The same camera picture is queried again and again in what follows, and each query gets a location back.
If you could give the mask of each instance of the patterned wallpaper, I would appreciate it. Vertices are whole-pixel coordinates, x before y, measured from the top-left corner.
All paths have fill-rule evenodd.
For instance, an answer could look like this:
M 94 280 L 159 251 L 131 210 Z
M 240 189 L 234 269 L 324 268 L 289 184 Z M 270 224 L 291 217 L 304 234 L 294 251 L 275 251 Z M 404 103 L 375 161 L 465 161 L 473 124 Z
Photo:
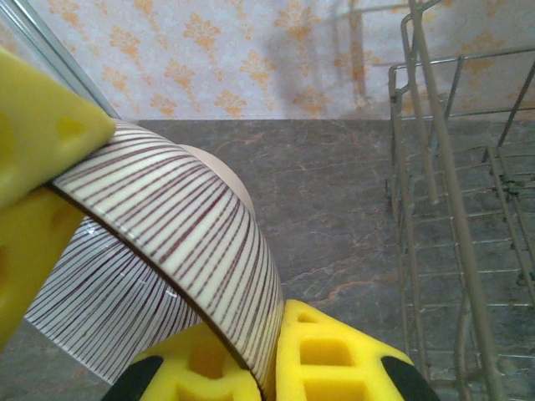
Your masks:
M 408 12 L 406 0 L 31 3 L 125 119 L 388 118 Z M 424 23 L 435 56 L 535 43 L 532 0 L 442 0 Z M 454 109 L 511 105 L 532 60 L 467 63 Z M 437 71 L 439 90 L 452 71 Z
M 17 56 L 32 64 L 36 69 L 58 80 L 48 64 L 33 51 L 32 45 L 16 34 L 11 22 L 3 13 L 0 13 L 0 46 L 17 54 Z

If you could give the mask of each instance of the metal frame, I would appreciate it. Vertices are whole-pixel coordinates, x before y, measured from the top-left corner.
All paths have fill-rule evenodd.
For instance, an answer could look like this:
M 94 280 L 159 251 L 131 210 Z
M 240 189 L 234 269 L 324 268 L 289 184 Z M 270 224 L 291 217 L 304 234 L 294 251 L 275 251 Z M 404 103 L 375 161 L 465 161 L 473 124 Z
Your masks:
M 390 180 L 390 194 L 392 211 L 395 219 L 395 236 L 398 252 L 398 273 L 400 283 L 401 317 L 405 334 L 405 350 L 409 353 L 422 372 L 437 388 L 454 387 L 462 400 L 491 399 L 532 399 L 533 394 L 510 394 L 507 386 L 507 375 L 504 367 L 514 366 L 515 358 L 530 358 L 535 362 L 535 356 L 526 351 L 518 353 L 504 353 L 497 346 L 492 324 L 490 309 L 501 304 L 489 302 L 488 294 L 483 285 L 482 275 L 492 277 L 498 271 L 481 269 L 476 249 L 483 243 L 498 243 L 505 241 L 511 244 L 515 254 L 517 267 L 501 269 L 500 274 L 510 272 L 524 278 L 527 288 L 525 302 L 507 303 L 507 307 L 534 307 L 535 286 L 530 279 L 535 270 L 535 246 L 530 237 L 530 227 L 527 223 L 526 212 L 521 207 L 522 199 L 535 199 L 533 180 L 535 170 L 512 172 L 511 166 L 520 158 L 535 157 L 535 149 L 510 153 L 504 144 L 510 133 L 515 115 L 520 110 L 535 109 L 521 107 L 522 100 L 535 74 L 535 63 L 524 81 L 524 85 L 517 96 L 515 104 L 510 109 L 488 109 L 477 112 L 453 114 L 452 105 L 457 87 L 462 75 L 465 61 L 477 58 L 495 58 L 508 54 L 534 52 L 535 47 L 514 48 L 496 52 L 465 54 L 458 57 L 430 59 L 425 35 L 422 28 L 422 15 L 428 8 L 440 0 L 418 3 L 409 0 L 410 14 L 401 23 L 401 37 L 405 52 L 405 63 L 396 64 L 389 71 L 390 112 L 392 122 L 392 167 L 393 175 Z M 455 63 L 456 71 L 451 83 L 447 99 L 440 99 L 436 87 L 433 65 L 441 63 Z M 421 99 L 416 70 L 420 68 L 425 78 L 425 88 L 428 99 Z M 408 84 L 398 88 L 396 81 L 398 71 L 406 69 Z M 409 93 L 414 108 L 414 116 L 402 115 L 402 99 Z M 422 102 L 429 101 L 431 115 L 424 116 Z M 509 117 L 497 141 L 496 148 L 491 146 L 477 146 L 463 151 L 454 151 L 446 122 L 450 117 L 495 114 L 508 112 Z M 419 166 L 415 167 L 414 158 L 408 157 L 405 142 L 405 125 L 412 124 L 420 148 L 418 155 Z M 480 163 L 474 165 L 456 165 L 456 158 L 461 152 L 480 155 Z M 492 177 L 492 183 L 486 188 L 463 189 L 460 185 L 460 175 L 468 172 L 481 171 Z M 418 182 L 425 183 L 425 191 L 416 189 Z M 466 211 L 466 197 L 471 193 L 482 193 L 495 196 L 501 207 L 494 211 Z M 429 207 L 442 204 L 446 213 L 442 216 L 422 215 L 418 205 L 423 202 Z M 471 235 L 471 222 L 477 219 L 495 218 L 507 228 L 507 238 L 486 238 L 474 241 Z M 422 223 L 447 222 L 450 243 L 455 250 L 455 260 L 458 270 L 451 272 L 422 272 L 418 251 L 421 246 L 416 240 L 419 225 Z M 445 244 L 434 244 L 430 248 L 440 248 Z M 459 302 L 428 303 L 422 295 L 422 277 L 434 275 L 457 274 L 462 297 Z M 425 327 L 424 311 L 433 307 L 456 307 L 458 318 L 456 322 L 456 340 L 453 349 L 432 348 L 429 345 Z M 430 355 L 432 353 L 452 353 L 452 368 L 455 379 L 432 377 Z
M 33 51 L 46 62 L 67 87 L 76 94 L 95 102 L 110 117 L 120 118 L 110 102 L 28 1 L 0 0 L 0 13 L 8 17 L 13 27 L 32 45 Z

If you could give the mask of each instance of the wire rack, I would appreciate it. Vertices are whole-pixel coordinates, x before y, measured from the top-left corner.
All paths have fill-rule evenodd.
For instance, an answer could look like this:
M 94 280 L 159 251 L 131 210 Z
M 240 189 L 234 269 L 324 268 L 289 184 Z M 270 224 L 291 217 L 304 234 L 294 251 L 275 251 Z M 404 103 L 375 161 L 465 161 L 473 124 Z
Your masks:
M 405 62 L 390 69 L 388 190 L 405 351 L 444 400 L 533 400 L 535 125 L 515 117 L 535 109 L 522 102 L 535 63 L 512 107 L 452 110 L 466 62 L 515 54 L 533 60 L 535 47 L 431 59 L 422 16 L 439 1 L 409 0 Z M 444 94 L 435 77 L 441 65 L 453 71 Z M 451 121 L 496 113 L 507 113 L 500 131 L 468 141 Z

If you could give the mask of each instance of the ceramic bowl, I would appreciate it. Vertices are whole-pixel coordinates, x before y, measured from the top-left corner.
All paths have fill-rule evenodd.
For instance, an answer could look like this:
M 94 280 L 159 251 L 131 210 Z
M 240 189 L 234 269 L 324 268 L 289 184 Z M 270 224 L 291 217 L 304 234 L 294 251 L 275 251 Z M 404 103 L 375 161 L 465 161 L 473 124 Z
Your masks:
M 53 186 L 88 217 L 28 310 L 35 327 L 113 382 L 138 352 L 203 320 L 271 398 L 281 285 L 228 167 L 117 121 Z

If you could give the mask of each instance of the metal wire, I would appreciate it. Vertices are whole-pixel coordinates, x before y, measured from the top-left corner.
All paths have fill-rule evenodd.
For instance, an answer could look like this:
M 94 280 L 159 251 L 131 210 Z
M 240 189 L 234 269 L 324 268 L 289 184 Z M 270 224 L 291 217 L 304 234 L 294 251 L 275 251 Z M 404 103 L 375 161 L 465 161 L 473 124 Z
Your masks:
M 515 149 L 512 152 L 507 152 L 507 147 L 504 146 L 507 145 L 507 137 L 517 112 L 535 109 L 529 106 L 522 107 L 522 100 L 535 74 L 535 64 L 531 67 L 511 108 L 452 113 L 452 106 L 467 60 L 535 52 L 535 47 L 503 49 L 431 60 L 425 44 L 421 19 L 423 12 L 436 3 L 436 0 L 427 3 L 409 0 L 410 15 L 404 18 L 401 24 L 405 63 L 397 64 L 389 71 L 393 131 L 393 175 L 390 180 L 392 189 L 390 196 L 395 220 L 405 350 L 415 358 L 424 376 L 433 385 L 450 391 L 456 388 L 458 397 L 462 400 L 482 399 L 482 397 L 493 401 L 532 399 L 534 395 L 530 393 L 532 388 L 531 390 L 520 388 L 516 391 L 515 386 L 509 385 L 507 380 L 511 379 L 511 375 L 516 377 L 514 374 L 519 371 L 528 370 L 533 375 L 533 368 L 519 369 L 516 365 L 518 361 L 521 363 L 527 361 L 535 366 L 535 356 L 529 352 L 529 344 L 526 343 L 515 344 L 514 347 L 508 345 L 504 348 L 503 341 L 509 338 L 499 338 L 499 336 L 509 335 L 507 329 L 516 332 L 521 328 L 503 327 L 500 319 L 497 319 L 500 324 L 493 324 L 491 317 L 496 320 L 496 317 L 503 312 L 506 312 L 506 316 L 524 316 L 535 306 L 535 283 L 531 279 L 532 275 L 535 275 L 533 273 L 535 246 L 530 232 L 532 227 L 528 224 L 528 218 L 535 214 L 532 211 L 525 211 L 522 206 L 525 201 L 535 200 L 535 168 L 520 170 L 517 168 L 522 165 L 522 158 L 531 157 L 530 160 L 534 160 L 535 146 L 531 149 L 526 149 L 524 146 L 521 151 Z M 412 24 L 411 41 L 409 41 L 408 23 Z M 445 99 L 439 99 L 432 70 L 433 65 L 442 63 L 456 64 L 450 91 Z M 417 68 L 421 68 L 425 77 L 431 115 L 425 116 L 422 113 L 422 100 L 415 80 Z M 408 84 L 398 88 L 397 72 L 402 69 L 407 70 Z M 405 94 L 412 99 L 414 116 L 402 115 L 401 105 Z M 509 113 L 509 116 L 496 143 L 496 151 L 484 144 L 465 150 L 453 150 L 446 127 L 449 118 L 503 112 Z M 424 124 L 426 120 L 431 122 L 431 129 L 428 124 Z M 405 128 L 405 124 L 411 124 L 410 130 Z M 416 161 L 412 160 L 414 159 L 412 156 L 407 156 L 405 149 L 408 140 L 405 133 L 414 130 L 420 147 Z M 469 155 L 466 159 L 470 162 L 462 162 L 461 155 Z M 466 187 L 464 177 L 471 175 L 479 178 L 471 181 Z M 483 205 L 471 202 L 471 199 L 478 196 L 494 200 L 493 202 L 497 204 L 493 205 L 493 202 L 488 201 L 492 207 L 485 206 L 475 210 L 474 205 L 477 207 Z M 432 205 L 435 202 L 438 202 L 438 206 Z M 441 227 L 445 224 L 447 227 L 445 230 L 449 234 L 443 236 Z M 477 235 L 473 236 L 471 226 L 481 224 L 489 224 L 496 227 L 496 230 L 482 231 L 484 236 L 481 230 L 475 230 Z M 440 235 L 437 234 L 438 237 L 433 241 L 419 241 L 419 233 L 424 226 L 432 227 Z M 484 267 L 480 268 L 479 259 L 483 257 L 483 251 L 502 248 L 509 249 L 511 255 L 514 255 L 510 265 L 490 267 L 484 263 Z M 439 261 L 440 253 L 448 250 L 454 251 L 454 263 L 457 269 L 449 267 L 443 269 L 437 266 L 436 270 L 422 271 L 420 267 L 425 266 L 422 252 L 423 255 L 426 252 L 436 254 L 437 257 L 431 260 Z M 508 254 L 504 252 L 502 256 L 507 257 Z M 526 291 L 518 288 L 517 292 L 507 299 L 489 298 L 493 295 L 492 292 L 485 291 L 489 282 L 493 286 L 505 285 L 507 280 L 504 280 L 504 277 L 516 275 L 519 280 L 522 278 L 522 286 Z M 425 294 L 425 284 L 422 280 L 445 280 L 448 277 L 458 278 L 460 298 L 443 301 L 426 299 L 429 294 Z M 505 288 L 499 293 L 509 294 L 510 291 L 509 288 Z M 433 327 L 428 323 L 431 316 L 436 318 L 439 312 L 444 311 L 453 311 L 457 314 L 456 335 L 453 336 L 455 339 L 451 348 L 437 347 L 437 344 L 433 343 L 435 334 L 432 331 Z M 497 346 L 498 339 L 501 340 L 500 347 Z M 453 372 L 453 380 L 448 378 L 447 374 L 443 374 L 444 372 L 437 372 L 433 365 L 437 356 L 449 354 L 451 362 L 446 371 Z

